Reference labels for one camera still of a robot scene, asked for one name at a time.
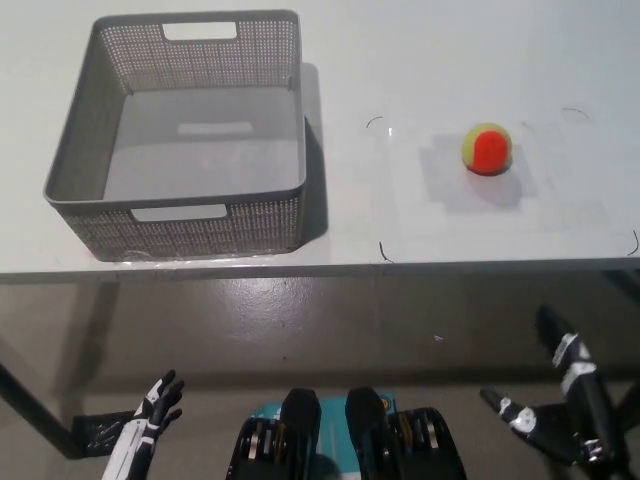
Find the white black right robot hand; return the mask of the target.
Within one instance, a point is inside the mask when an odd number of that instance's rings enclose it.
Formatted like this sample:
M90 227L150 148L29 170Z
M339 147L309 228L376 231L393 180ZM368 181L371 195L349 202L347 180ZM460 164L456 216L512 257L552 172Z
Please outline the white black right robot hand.
M623 430L597 364L581 335L547 305L536 312L540 343L560 374L561 403L525 406L490 387L480 397L511 432L567 466L619 471L629 466Z

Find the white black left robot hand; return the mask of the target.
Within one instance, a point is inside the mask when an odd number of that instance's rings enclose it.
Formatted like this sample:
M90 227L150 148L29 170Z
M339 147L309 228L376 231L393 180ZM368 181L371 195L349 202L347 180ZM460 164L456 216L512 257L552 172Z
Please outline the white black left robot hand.
M160 436L182 415L176 405L185 382L169 370L147 392L133 417L121 431L111 452L102 480L145 480Z

